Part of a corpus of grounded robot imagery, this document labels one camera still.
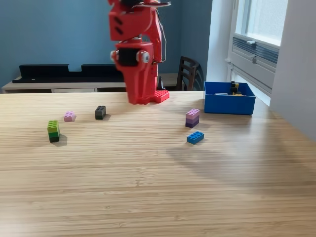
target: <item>pink lego brick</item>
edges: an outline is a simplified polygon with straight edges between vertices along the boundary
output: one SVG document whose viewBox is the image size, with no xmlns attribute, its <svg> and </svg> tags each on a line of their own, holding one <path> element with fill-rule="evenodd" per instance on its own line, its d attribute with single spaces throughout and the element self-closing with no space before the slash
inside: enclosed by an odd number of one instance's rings
<svg viewBox="0 0 316 237">
<path fill-rule="evenodd" d="M 76 119 L 76 115 L 75 115 L 75 112 L 73 111 L 67 111 L 65 116 L 64 116 L 64 121 L 65 122 L 74 122 L 75 119 Z"/>
<path fill-rule="evenodd" d="M 196 119 L 199 116 L 199 110 L 198 109 L 191 109 L 186 114 L 186 119 Z"/>
</svg>

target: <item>blue box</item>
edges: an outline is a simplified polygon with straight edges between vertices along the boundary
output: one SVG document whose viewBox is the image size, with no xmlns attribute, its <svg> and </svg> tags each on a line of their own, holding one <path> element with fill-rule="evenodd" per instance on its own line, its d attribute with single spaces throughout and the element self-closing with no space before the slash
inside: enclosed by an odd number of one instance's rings
<svg viewBox="0 0 316 237">
<path fill-rule="evenodd" d="M 230 82 L 205 82 L 205 113 L 252 115 L 256 96 L 252 93 L 247 83 L 239 83 L 239 89 L 243 95 L 231 95 Z M 229 95 L 215 95 L 216 93 L 228 93 Z"/>
</svg>

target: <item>purple lego brick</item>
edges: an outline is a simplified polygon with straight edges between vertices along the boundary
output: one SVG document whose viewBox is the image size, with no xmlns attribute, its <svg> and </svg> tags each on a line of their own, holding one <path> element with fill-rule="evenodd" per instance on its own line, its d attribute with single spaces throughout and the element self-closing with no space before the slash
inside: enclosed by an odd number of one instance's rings
<svg viewBox="0 0 316 237">
<path fill-rule="evenodd" d="M 198 116 L 199 116 L 199 110 L 191 109 L 189 112 L 187 112 L 186 119 L 195 119 Z"/>
<path fill-rule="evenodd" d="M 199 121 L 199 116 L 197 116 L 195 119 L 189 119 L 189 118 L 186 118 L 186 123 L 195 123 L 196 121 Z"/>
<path fill-rule="evenodd" d="M 76 119 L 76 115 L 75 115 L 75 112 L 73 111 L 67 111 L 65 116 L 64 116 L 64 121 L 65 122 L 74 122 L 75 119 Z"/>
<path fill-rule="evenodd" d="M 189 127 L 189 128 L 194 128 L 196 125 L 198 125 L 198 123 L 199 123 L 199 120 L 198 121 L 196 121 L 195 123 L 187 123 L 186 122 L 186 127 Z"/>
</svg>

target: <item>green lego brick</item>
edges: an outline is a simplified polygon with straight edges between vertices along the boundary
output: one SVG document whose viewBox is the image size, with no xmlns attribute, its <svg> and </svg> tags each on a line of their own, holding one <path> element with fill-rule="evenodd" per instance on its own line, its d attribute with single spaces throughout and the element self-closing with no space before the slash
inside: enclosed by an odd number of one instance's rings
<svg viewBox="0 0 316 237">
<path fill-rule="evenodd" d="M 49 138 L 52 138 L 52 137 L 59 137 L 59 133 L 58 132 L 50 132 L 49 134 L 48 134 L 48 136 L 49 136 Z"/>
<path fill-rule="evenodd" d="M 54 132 L 60 133 L 58 121 L 56 121 L 56 120 L 54 120 L 54 121 L 49 121 L 49 122 L 48 122 L 47 131 L 48 131 L 48 133 L 54 133 Z"/>
<path fill-rule="evenodd" d="M 59 137 L 50 137 L 50 138 L 49 138 L 49 141 L 50 141 L 51 143 L 53 143 L 53 142 L 59 142 Z"/>
</svg>

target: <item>red base plate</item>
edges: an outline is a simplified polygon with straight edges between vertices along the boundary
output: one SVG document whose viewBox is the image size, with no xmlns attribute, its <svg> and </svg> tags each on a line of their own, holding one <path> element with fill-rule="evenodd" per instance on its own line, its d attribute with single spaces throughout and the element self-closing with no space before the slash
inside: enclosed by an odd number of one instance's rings
<svg viewBox="0 0 316 237">
<path fill-rule="evenodd" d="M 156 90 L 155 95 L 151 98 L 151 101 L 154 101 L 158 104 L 162 103 L 166 99 L 170 98 L 170 93 L 167 90 Z"/>
</svg>

